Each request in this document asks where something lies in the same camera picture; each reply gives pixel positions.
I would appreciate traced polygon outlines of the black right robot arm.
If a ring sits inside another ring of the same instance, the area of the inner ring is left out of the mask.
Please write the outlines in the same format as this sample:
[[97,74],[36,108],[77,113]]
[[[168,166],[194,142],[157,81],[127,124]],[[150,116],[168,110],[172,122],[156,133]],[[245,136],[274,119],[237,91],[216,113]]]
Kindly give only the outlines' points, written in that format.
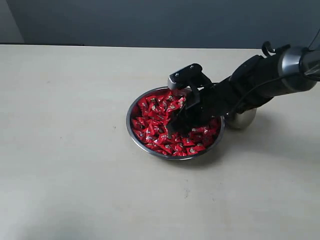
[[169,133],[187,134],[207,125],[212,117],[234,117],[268,103],[274,97],[311,90],[320,80],[320,52],[289,44],[272,49],[262,46],[230,76],[213,83],[198,63],[190,64],[168,77],[172,91],[187,87],[182,108],[167,124]]

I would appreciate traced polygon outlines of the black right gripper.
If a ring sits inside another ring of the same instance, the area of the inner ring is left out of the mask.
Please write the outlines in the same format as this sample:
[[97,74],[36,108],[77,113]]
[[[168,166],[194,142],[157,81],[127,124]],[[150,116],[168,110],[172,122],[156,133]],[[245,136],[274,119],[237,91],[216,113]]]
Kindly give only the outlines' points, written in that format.
[[220,117],[229,113],[240,100],[240,93],[229,82],[208,85],[197,93],[186,96],[184,106],[175,112],[168,124],[170,135],[186,136],[188,125],[201,125],[209,122],[211,117]]

